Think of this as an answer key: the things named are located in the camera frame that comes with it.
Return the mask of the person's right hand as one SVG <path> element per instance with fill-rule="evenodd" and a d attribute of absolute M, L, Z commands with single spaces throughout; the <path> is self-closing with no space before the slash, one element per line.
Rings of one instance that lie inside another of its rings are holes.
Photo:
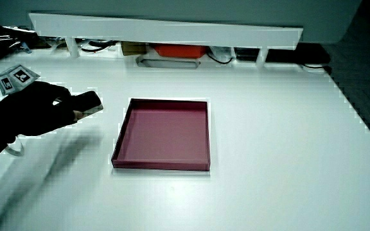
<path fill-rule="evenodd" d="M 2 118 L 8 118 L 14 135 L 38 136 L 75 123 L 81 112 L 54 104 L 71 99 L 60 85 L 40 81 L 40 75 L 18 64 L 0 73 Z"/>

